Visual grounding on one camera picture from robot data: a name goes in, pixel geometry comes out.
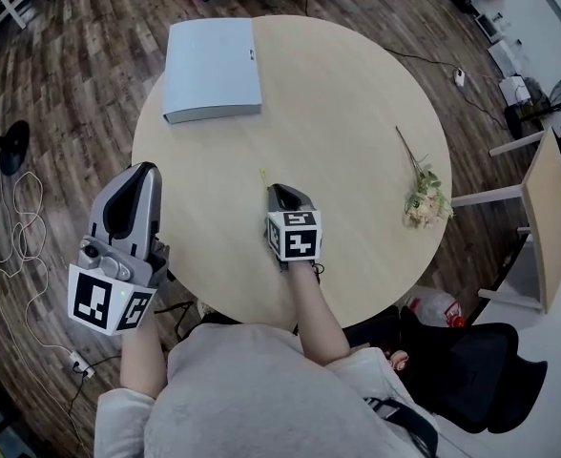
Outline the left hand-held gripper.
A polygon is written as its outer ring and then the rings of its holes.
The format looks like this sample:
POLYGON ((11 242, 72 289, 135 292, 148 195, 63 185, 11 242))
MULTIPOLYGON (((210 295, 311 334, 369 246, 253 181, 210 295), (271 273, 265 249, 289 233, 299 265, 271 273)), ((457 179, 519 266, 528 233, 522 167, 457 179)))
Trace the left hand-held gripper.
POLYGON ((71 319, 107 336, 141 325, 168 274, 170 247, 157 236, 161 186, 157 167, 144 162, 114 177, 94 199, 91 233, 69 269, 71 319))

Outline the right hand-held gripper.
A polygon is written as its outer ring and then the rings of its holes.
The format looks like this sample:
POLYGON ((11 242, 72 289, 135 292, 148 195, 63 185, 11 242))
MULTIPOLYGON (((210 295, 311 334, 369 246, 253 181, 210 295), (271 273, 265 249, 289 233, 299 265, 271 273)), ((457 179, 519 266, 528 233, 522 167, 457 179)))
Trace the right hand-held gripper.
POLYGON ((282 271, 295 261, 316 262, 321 256, 322 215, 302 191, 285 184, 268 187, 265 234, 282 271))

